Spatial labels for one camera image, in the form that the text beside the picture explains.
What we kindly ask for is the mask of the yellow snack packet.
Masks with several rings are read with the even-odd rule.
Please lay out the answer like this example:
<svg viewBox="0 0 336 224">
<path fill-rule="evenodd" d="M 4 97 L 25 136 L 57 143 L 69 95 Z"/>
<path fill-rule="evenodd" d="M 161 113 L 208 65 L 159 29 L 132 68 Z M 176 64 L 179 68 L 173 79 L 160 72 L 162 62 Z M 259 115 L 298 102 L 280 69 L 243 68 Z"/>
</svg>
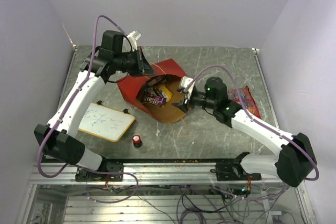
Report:
<svg viewBox="0 0 336 224">
<path fill-rule="evenodd" d="M 173 93 L 163 84 L 160 84 L 158 86 L 155 87 L 157 92 L 163 97 L 165 98 L 166 102 L 171 101 L 171 99 L 173 98 Z"/>
</svg>

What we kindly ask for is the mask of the red paper bag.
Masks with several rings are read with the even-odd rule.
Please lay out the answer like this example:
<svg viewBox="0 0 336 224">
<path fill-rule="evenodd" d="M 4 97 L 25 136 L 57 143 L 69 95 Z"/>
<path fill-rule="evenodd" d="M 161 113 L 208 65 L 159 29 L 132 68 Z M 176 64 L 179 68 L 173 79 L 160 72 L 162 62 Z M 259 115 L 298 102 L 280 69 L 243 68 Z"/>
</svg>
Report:
<svg viewBox="0 0 336 224">
<path fill-rule="evenodd" d="M 155 76 L 128 76 L 118 83 L 124 100 L 158 122 L 170 124 L 181 120 L 185 113 L 174 107 L 172 103 L 177 103 L 184 99 L 184 94 L 179 93 L 177 89 L 181 78 L 186 76 L 186 73 L 173 59 L 153 63 L 151 66 L 156 71 Z M 165 85 L 173 93 L 171 101 L 166 102 L 163 106 L 144 102 L 146 94 L 161 96 L 155 88 L 160 84 Z"/>
</svg>

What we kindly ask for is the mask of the purple M&M's packet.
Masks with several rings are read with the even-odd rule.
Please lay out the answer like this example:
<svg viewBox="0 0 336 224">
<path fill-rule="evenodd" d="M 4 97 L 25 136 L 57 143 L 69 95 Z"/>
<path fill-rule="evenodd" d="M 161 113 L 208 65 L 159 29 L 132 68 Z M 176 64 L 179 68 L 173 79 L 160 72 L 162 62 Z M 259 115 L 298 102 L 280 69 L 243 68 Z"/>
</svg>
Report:
<svg viewBox="0 0 336 224">
<path fill-rule="evenodd" d="M 156 106 L 163 106 L 166 103 L 166 98 L 149 93 L 145 95 L 144 102 L 147 102 L 147 103 L 150 103 Z"/>
</svg>

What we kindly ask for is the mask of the red candy assortment bag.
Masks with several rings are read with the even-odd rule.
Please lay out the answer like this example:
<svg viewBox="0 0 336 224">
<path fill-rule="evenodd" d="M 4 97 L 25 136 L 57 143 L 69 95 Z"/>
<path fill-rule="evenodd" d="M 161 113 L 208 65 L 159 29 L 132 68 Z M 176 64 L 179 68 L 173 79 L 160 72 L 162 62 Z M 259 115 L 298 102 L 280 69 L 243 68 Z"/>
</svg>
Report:
<svg viewBox="0 0 336 224">
<path fill-rule="evenodd" d="M 257 104 L 256 104 L 253 96 L 251 95 L 249 87 L 244 86 L 242 88 L 239 88 L 238 91 L 239 91 L 240 97 L 241 97 L 245 107 L 248 109 L 248 111 L 250 113 L 252 113 L 254 116 L 261 119 L 259 109 L 257 107 Z M 227 94 L 228 94 L 228 98 L 230 100 L 233 100 L 237 103 L 240 103 L 240 100 L 238 98 L 238 92 L 237 92 L 236 89 L 229 89 L 227 91 Z"/>
</svg>

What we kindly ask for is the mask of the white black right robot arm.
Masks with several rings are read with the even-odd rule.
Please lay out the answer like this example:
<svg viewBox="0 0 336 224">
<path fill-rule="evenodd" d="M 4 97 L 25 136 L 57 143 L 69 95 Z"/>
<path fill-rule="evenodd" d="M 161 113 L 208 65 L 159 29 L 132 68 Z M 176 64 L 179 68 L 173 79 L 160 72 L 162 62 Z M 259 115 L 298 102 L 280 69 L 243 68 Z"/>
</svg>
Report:
<svg viewBox="0 0 336 224">
<path fill-rule="evenodd" d="M 239 154 L 232 161 L 231 172 L 236 179 L 251 174 L 276 176 L 291 187 L 298 187 L 317 168 L 317 161 L 309 138 L 298 133 L 282 131 L 254 116 L 241 104 L 229 99 L 227 86 L 219 77 L 206 81 L 205 91 L 194 87 L 194 79 L 183 77 L 178 92 L 183 100 L 173 105 L 184 113 L 194 107 L 211 110 L 221 124 L 239 130 L 271 150 L 271 155 Z"/>
</svg>

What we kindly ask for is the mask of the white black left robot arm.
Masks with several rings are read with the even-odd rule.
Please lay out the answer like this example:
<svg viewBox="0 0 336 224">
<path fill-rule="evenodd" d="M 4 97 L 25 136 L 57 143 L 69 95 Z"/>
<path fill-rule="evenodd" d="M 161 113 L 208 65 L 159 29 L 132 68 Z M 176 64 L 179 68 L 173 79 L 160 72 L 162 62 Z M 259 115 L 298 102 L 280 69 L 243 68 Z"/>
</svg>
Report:
<svg viewBox="0 0 336 224">
<path fill-rule="evenodd" d="M 106 177 L 107 167 L 102 164 L 102 156 L 87 149 L 76 135 L 91 101 L 112 75 L 118 71 L 132 77 L 155 74 L 137 44 L 140 37 L 139 31 L 127 36 L 113 30 L 103 33 L 101 45 L 94 47 L 91 56 L 83 61 L 76 84 L 59 110 L 48 123 L 35 127 L 38 162 L 43 155 L 48 155 L 68 165 L 88 169 L 94 180 Z"/>
</svg>

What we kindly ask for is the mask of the red cap black marker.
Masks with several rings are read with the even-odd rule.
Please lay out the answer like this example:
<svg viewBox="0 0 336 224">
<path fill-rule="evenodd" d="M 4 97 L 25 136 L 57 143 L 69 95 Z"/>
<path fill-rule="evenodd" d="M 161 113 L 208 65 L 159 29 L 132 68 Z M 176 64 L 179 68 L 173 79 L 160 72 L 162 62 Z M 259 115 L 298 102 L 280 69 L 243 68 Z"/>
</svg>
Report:
<svg viewBox="0 0 336 224">
<path fill-rule="evenodd" d="M 135 148 L 140 148 L 143 144 L 142 140 L 141 140 L 141 137 L 137 134 L 132 137 L 132 142 L 133 142 L 133 146 Z"/>
</svg>

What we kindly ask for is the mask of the small whiteboard yellow frame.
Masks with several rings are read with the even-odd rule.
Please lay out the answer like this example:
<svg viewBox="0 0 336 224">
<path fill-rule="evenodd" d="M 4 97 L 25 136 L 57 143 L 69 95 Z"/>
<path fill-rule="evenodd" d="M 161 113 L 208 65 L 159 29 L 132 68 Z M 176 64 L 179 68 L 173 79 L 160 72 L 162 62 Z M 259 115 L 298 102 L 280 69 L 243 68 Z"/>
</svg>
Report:
<svg viewBox="0 0 336 224">
<path fill-rule="evenodd" d="M 110 142 L 117 142 L 134 121 L 134 115 L 91 103 L 78 130 Z"/>
</svg>

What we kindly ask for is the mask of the aluminium frame rail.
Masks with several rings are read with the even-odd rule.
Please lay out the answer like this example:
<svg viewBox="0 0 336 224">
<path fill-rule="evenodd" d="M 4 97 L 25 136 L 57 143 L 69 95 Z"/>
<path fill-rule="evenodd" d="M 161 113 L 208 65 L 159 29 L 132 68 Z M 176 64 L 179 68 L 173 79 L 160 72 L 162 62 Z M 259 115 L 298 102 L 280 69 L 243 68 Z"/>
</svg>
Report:
<svg viewBox="0 0 336 224">
<path fill-rule="evenodd" d="M 182 184 L 243 184 L 247 179 L 231 179 L 219 181 L 211 169 L 215 168 L 215 163 L 125 163 L 122 181 L 109 181 L 110 185 L 135 185 L 136 181 L 131 176 L 135 175 L 140 185 L 182 185 Z M 36 166 L 33 167 L 28 182 L 35 185 L 94 185 L 102 186 L 102 181 L 79 182 L 75 175 L 77 168 L 73 166 L 66 167 L 65 170 L 55 178 L 45 178 L 39 172 Z"/>
</svg>

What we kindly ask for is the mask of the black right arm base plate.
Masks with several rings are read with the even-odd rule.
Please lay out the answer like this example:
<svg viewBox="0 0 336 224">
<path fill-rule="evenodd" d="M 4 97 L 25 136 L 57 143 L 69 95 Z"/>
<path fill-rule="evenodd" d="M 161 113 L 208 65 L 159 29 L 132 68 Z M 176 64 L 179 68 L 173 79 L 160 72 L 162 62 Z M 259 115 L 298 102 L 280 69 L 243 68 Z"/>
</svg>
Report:
<svg viewBox="0 0 336 224">
<path fill-rule="evenodd" d="M 210 172 L 216 175 L 218 181 L 234 181 L 234 180 L 261 180 L 259 173 L 248 174 L 233 159 L 225 159 L 220 163 L 216 163 L 215 168 L 211 168 Z"/>
</svg>

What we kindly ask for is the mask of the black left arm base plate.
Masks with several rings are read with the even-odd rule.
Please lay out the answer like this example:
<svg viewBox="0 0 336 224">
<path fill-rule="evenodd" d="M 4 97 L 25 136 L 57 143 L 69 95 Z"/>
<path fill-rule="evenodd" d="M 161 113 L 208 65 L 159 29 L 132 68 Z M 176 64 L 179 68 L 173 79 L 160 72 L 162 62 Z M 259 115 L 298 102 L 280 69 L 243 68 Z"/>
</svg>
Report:
<svg viewBox="0 0 336 224">
<path fill-rule="evenodd" d="M 122 163 L 107 161 L 97 171 L 90 172 L 87 168 L 77 169 L 75 181 L 77 182 L 102 182 L 107 179 L 112 182 L 123 180 L 124 166 Z"/>
</svg>

